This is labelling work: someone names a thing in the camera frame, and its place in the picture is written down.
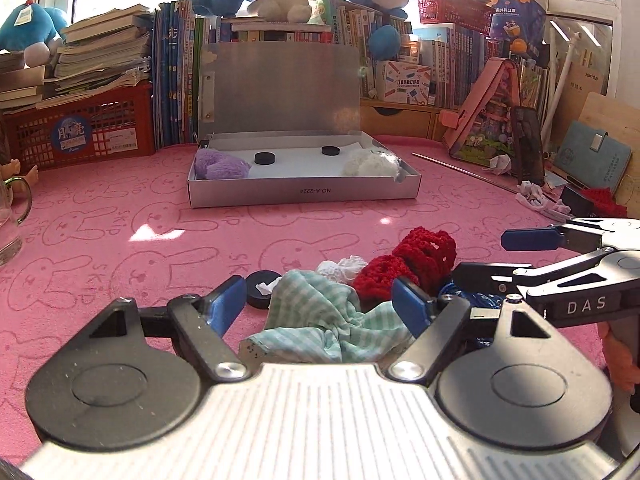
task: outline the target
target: rabbit pattern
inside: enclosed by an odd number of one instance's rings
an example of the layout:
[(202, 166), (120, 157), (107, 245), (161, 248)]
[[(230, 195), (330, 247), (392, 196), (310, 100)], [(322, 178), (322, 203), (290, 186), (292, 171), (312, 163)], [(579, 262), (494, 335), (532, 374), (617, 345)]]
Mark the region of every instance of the rabbit pattern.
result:
[[(29, 378), (118, 296), (153, 306), (187, 292), (206, 294), (234, 274), (315, 269), (351, 254), (371, 260), (420, 225), (448, 231), (460, 260), (543, 263), (572, 256), (506, 253), (502, 230), (548, 220), (503, 190), (412, 157), (415, 146), (389, 147), (424, 175), (417, 200), (191, 210), (192, 146), (43, 174), (20, 227), (26, 243), (0, 267), (0, 456), (20, 463), (38, 445), (22, 403)], [(143, 226), (157, 236), (140, 235)], [(237, 349), (262, 329), (265, 316), (245, 308), (225, 340)], [(593, 351), (596, 336), (585, 334), (568, 333)], [(169, 348), (164, 340), (153, 344)]]

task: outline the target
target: teal notebook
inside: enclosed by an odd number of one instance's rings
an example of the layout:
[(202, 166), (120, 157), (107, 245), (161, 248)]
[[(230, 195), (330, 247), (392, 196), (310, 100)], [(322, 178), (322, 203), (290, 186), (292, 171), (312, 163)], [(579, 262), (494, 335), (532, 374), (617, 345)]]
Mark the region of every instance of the teal notebook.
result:
[(604, 130), (595, 130), (574, 121), (558, 150), (554, 165), (586, 187), (608, 187), (611, 192), (616, 192), (631, 160), (631, 153), (629, 146), (609, 137)]

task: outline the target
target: round blue sticker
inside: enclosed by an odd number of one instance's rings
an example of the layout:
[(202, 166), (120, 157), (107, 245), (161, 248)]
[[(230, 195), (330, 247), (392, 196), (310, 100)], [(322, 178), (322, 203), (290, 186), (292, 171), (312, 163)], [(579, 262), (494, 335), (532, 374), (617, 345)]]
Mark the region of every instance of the round blue sticker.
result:
[(51, 144), (62, 153), (81, 152), (90, 142), (91, 125), (84, 117), (64, 117), (51, 132)]

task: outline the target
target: red plastic basket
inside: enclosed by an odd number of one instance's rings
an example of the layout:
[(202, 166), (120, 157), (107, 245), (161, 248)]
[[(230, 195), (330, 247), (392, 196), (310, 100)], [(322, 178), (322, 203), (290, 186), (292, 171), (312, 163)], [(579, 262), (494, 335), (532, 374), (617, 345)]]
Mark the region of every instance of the red plastic basket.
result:
[(51, 108), (2, 117), (22, 170), (60, 168), (155, 153), (151, 85), (117, 88)]
[(478, 0), (418, 0), (420, 23), (455, 23), (488, 35), (495, 9)]

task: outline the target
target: wooden drawer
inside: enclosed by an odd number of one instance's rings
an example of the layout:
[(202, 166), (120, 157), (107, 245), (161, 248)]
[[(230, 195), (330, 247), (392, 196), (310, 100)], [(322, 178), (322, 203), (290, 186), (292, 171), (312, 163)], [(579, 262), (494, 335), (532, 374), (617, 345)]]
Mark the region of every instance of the wooden drawer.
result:
[(439, 114), (439, 108), (369, 99), (360, 101), (360, 127), (371, 136), (393, 135), (442, 140), (446, 128), (440, 124)]

